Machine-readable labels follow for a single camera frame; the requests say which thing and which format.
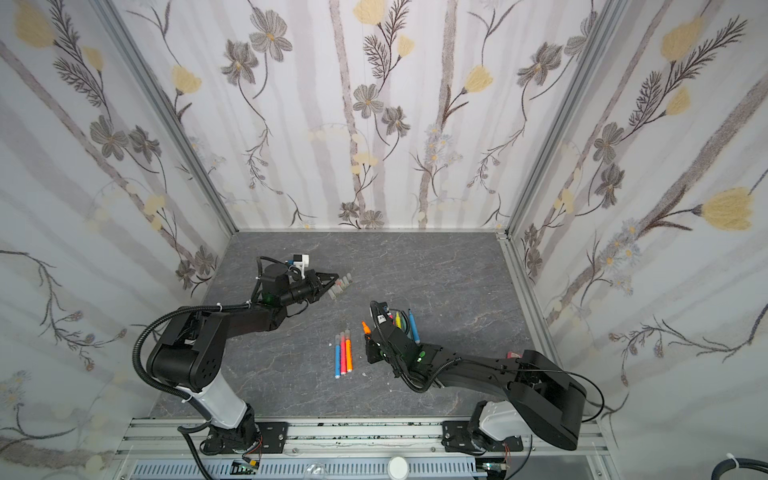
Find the thick blue marker pen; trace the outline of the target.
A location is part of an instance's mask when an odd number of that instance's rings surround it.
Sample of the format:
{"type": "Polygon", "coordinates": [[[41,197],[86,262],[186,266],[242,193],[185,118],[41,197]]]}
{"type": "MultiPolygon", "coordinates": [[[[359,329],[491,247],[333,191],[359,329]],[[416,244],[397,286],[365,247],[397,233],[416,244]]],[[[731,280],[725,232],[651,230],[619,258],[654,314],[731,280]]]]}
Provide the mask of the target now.
{"type": "Polygon", "coordinates": [[[407,314],[408,314],[409,330],[410,330],[412,339],[414,340],[414,342],[416,344],[420,344],[421,343],[421,339],[420,339],[418,328],[417,328],[417,325],[416,325],[416,322],[415,322],[414,314],[413,314],[411,309],[409,309],[407,311],[407,314]]]}

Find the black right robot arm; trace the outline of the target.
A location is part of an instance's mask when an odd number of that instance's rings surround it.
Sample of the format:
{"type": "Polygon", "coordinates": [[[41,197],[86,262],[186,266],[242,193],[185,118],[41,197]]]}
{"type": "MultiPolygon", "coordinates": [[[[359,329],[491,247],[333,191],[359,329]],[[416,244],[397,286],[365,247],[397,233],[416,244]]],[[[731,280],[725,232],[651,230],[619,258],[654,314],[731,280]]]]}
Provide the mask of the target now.
{"type": "Polygon", "coordinates": [[[415,393],[456,387],[508,401],[532,433],[562,450],[574,451],[587,391],[543,354],[526,350],[519,358],[465,355],[446,347],[416,343],[398,328],[388,305],[372,301],[373,327],[365,334],[371,364],[384,361],[415,393]]]}

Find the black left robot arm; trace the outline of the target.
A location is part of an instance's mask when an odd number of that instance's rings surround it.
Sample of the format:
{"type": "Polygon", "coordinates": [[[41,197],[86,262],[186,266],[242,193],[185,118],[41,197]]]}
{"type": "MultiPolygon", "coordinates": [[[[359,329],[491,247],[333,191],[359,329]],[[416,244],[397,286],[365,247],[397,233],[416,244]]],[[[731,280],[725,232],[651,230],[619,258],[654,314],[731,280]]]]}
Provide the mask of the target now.
{"type": "Polygon", "coordinates": [[[255,422],[246,420],[249,405],[221,373],[226,344],[234,337],[276,330],[290,317],[290,306],[308,307],[338,284],[338,274],[310,269],[307,259],[260,257],[256,285],[245,302],[180,307],[152,322],[132,352],[137,375],[191,404],[214,430],[251,431],[255,422]]]}

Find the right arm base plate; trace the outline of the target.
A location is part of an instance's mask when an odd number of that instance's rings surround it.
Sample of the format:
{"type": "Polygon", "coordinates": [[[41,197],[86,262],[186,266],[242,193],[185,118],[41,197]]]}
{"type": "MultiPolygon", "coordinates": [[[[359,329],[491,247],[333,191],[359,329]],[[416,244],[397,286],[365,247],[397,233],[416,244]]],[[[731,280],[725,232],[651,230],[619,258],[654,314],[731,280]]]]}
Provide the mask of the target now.
{"type": "Polygon", "coordinates": [[[496,402],[483,400],[477,403],[468,420],[446,420],[441,423],[441,444],[446,452],[462,453],[479,457],[487,453],[521,452],[523,441],[520,436],[496,440],[480,428],[481,415],[496,402]]]}

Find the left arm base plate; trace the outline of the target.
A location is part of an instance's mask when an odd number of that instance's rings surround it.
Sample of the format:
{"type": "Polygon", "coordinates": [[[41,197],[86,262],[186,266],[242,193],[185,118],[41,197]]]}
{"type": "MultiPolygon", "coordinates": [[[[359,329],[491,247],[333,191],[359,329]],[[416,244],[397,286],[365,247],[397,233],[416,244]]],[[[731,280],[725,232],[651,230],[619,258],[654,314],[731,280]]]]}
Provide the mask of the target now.
{"type": "Polygon", "coordinates": [[[254,422],[246,420],[235,429],[211,426],[209,434],[200,444],[204,455],[246,454],[256,451],[281,454],[287,440],[287,422],[254,422]]]}

